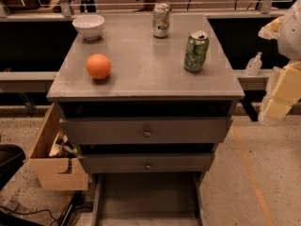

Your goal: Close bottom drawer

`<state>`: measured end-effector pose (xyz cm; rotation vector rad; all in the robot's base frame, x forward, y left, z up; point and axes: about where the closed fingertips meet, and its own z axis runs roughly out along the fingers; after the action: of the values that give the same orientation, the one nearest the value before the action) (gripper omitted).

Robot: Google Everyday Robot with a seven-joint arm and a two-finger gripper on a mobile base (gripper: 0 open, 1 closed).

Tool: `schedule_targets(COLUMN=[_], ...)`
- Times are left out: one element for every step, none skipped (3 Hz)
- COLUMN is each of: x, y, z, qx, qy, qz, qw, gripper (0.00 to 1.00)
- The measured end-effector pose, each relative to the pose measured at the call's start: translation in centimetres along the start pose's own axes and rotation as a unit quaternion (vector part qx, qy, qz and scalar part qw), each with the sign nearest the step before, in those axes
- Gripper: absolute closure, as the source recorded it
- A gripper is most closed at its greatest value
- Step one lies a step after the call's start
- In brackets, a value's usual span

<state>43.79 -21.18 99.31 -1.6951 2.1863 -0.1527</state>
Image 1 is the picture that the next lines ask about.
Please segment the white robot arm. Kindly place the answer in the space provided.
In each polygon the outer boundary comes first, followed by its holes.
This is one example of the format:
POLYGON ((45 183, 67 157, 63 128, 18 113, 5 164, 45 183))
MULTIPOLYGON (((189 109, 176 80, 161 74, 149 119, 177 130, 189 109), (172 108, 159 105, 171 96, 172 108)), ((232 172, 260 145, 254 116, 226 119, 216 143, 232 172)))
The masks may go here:
POLYGON ((282 121, 301 100, 301 0, 262 27, 259 36, 276 40, 278 52, 289 59, 282 68, 273 68, 259 114, 259 121, 264 123, 282 121))

